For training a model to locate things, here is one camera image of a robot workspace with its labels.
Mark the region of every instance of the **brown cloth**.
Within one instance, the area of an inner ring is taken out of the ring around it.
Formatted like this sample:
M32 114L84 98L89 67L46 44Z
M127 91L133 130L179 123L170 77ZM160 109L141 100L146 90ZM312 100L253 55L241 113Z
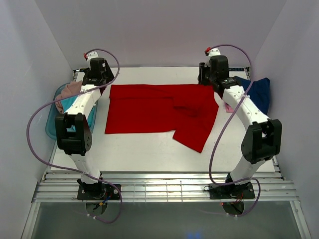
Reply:
M64 87L64 89L61 91L61 94L57 95L55 99L59 100L61 98L79 93L81 91L81 86L82 86L82 81L72 81ZM63 106L60 101L55 102L55 106L60 113L63 113Z

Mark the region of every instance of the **folded red garment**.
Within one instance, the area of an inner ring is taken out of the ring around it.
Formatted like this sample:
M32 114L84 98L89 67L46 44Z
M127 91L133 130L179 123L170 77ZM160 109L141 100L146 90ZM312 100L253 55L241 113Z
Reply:
M112 85L105 133L175 130L173 139L202 152L218 104L211 86Z

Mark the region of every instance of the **white table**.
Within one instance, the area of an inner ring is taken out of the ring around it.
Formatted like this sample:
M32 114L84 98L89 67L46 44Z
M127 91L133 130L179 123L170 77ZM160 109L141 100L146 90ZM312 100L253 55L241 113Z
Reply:
M231 76L247 78L245 72ZM115 84L197 84L198 67L122 68ZM104 134L108 108L108 87L98 103L91 147L92 157L101 171L111 172L207 172L214 143L230 113L215 94L219 110L213 130L202 153L172 139L174 131L164 133ZM240 145L245 129L235 116L222 137L212 171L229 172L241 158ZM53 164L75 168L71 158L57 149ZM62 171L52 168L54 172ZM266 162L258 172L274 172L273 162Z

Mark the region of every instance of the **blue basket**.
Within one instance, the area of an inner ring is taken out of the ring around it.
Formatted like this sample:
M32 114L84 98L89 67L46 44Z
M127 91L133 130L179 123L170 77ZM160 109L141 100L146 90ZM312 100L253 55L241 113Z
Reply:
M67 84L68 84L68 83L63 84L62 86L60 86L60 87L56 90L53 99L55 99L55 97L57 97L59 94L61 94L61 91L64 89L64 87L65 87ZM91 133L93 133L93 128L94 128L94 123L95 123L95 118L96 118L97 107L98 107L98 104L97 104L97 102L96 102L95 106L92 108L92 111L93 111L93 120L92 120L92 124L91 124L91 126L90 126L90 131L91 131ZM52 104L52 105L51 105L50 112L49 112L48 120L46 121L45 132L46 132L46 134L47 134L51 139L54 139L54 140L56 140L56 131L55 131L54 118L55 118L58 114L59 114L59 111L57 110L55 104Z

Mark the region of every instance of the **wall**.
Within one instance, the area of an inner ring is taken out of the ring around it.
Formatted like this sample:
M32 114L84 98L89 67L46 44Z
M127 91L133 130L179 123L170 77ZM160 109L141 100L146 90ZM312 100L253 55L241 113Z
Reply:
M232 43L254 59L285 0L36 0L73 69L84 51L112 51L122 66L198 66L208 46ZM247 66L235 49L223 54Z
M0 238L17 239L45 169L27 147L26 124L72 71L34 0L0 0L0 11ZM31 129L46 160L53 147L44 131L47 114L41 112Z
M313 238L319 238L319 5L290 0L255 61L256 79L271 79L270 116L283 124L278 162L293 179Z

